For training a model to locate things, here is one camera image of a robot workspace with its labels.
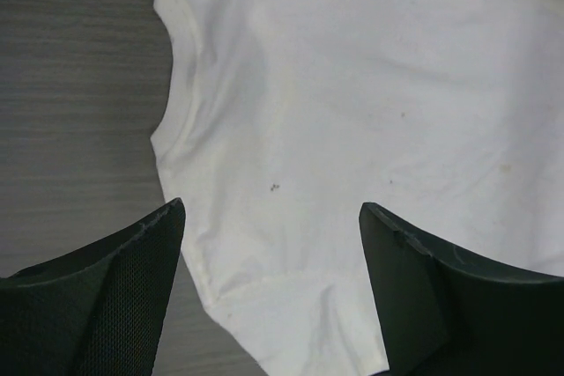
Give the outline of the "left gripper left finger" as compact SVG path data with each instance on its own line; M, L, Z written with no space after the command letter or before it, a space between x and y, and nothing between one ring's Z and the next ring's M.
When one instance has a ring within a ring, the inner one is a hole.
M179 198L1 280L3 375L150 375L180 256Z

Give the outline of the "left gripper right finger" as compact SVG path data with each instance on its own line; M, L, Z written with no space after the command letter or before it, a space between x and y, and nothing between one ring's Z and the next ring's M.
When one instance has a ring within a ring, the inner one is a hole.
M375 203L359 223L390 374L562 374L561 277L485 258Z

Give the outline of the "cream white t shirt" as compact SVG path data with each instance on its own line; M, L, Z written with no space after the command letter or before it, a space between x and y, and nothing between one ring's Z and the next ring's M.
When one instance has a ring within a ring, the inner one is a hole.
M154 0L204 310L269 375L389 360L358 216L563 272L563 0Z

